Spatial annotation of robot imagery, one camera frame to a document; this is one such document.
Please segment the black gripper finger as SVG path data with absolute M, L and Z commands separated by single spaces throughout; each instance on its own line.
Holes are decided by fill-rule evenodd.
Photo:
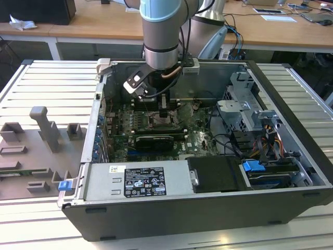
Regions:
M 165 92 L 158 96 L 159 116 L 160 118 L 166 118 L 168 116 L 168 110 L 170 108 L 170 93 Z

